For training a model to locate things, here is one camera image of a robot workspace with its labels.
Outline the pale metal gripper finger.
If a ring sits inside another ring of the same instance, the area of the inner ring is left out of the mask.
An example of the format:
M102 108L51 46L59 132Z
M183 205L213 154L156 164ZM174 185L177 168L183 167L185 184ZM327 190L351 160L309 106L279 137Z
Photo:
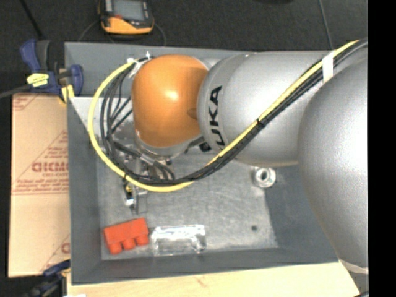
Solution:
M129 207L135 206L134 188L128 182L123 182L123 190L124 190L126 205Z
M140 188L135 188L133 191L134 196L134 210L136 214L143 214L147 212L148 208L148 191Z

